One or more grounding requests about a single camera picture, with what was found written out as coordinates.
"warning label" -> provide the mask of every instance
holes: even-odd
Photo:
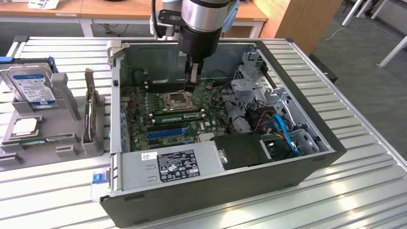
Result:
[[[14,75],[13,80],[28,102],[34,105],[49,105],[55,103],[53,93],[51,88],[44,85],[45,79],[41,74]]]
[[[157,155],[157,163],[161,182],[200,175],[193,150]]]

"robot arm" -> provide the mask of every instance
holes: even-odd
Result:
[[[185,91],[193,91],[199,84],[200,73],[204,65],[204,58],[211,56],[217,47],[221,34],[221,27],[225,23],[228,27],[233,21],[239,7],[236,0],[183,0],[163,4],[159,15],[159,22],[179,27],[177,40],[179,48],[187,54],[185,63]],[[152,10],[155,11],[155,0],[152,0]],[[153,30],[157,37],[161,37],[161,30],[153,22]]]

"motherboard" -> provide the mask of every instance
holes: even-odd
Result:
[[[224,93],[212,81],[196,86],[193,92],[155,93],[147,86],[123,87],[121,138],[128,141],[121,146],[129,148],[124,151],[204,142],[233,133]]]

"cpu socket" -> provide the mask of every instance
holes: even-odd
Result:
[[[185,111],[196,109],[191,100],[191,94],[187,92],[176,92],[164,94],[167,111]]]

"aluminum slats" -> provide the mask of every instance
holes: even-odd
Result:
[[[30,37],[21,57],[53,55],[68,71],[76,97],[85,93],[83,69],[95,67],[99,93],[107,96],[109,79],[104,38]],[[268,194],[148,222],[133,228],[396,228],[407,225],[405,165],[387,143],[363,122],[327,78],[284,39],[264,40],[277,61],[308,98],[321,118],[348,148],[343,157],[319,169],[297,185]],[[281,86],[276,76],[271,77]],[[5,131],[12,107],[10,93],[0,85],[0,133]],[[105,150],[108,150],[105,125]],[[108,229],[113,222],[89,197],[89,175],[109,164],[101,157],[0,173],[0,228]]]

